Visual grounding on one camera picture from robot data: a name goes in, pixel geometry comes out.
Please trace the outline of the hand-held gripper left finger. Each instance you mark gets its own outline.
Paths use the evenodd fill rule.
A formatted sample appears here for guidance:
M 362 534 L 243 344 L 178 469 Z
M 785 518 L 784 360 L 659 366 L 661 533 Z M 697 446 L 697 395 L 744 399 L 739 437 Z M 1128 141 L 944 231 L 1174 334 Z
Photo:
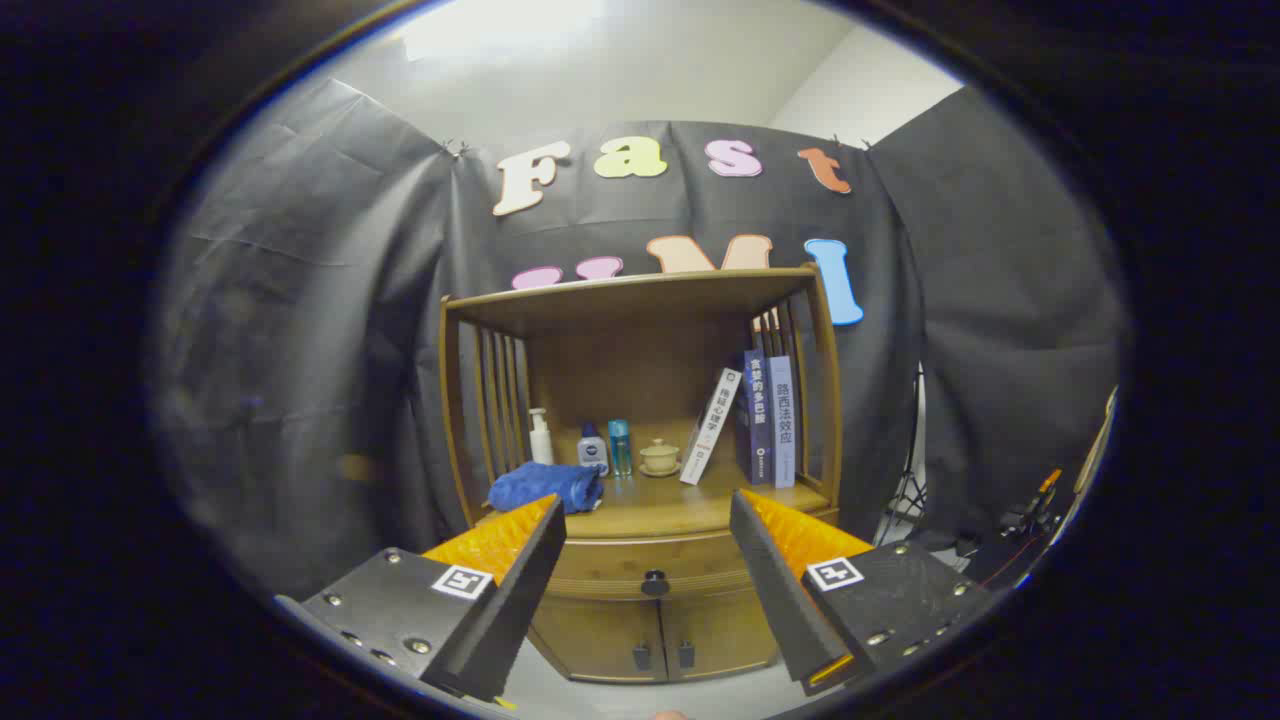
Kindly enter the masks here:
M 275 603 L 296 626 L 410 696 L 493 703 L 556 569 L 564 503 L 548 495 L 426 553 L 388 547 L 305 600 Z

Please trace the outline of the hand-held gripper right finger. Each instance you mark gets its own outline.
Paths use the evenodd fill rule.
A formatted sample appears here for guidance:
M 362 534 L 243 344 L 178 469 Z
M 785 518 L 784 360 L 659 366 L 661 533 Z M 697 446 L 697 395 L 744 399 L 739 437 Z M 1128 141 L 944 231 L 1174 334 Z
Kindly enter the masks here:
M 730 529 L 781 659 L 806 694 L 886 676 L 995 602 L 919 544 L 872 546 L 748 489 Z

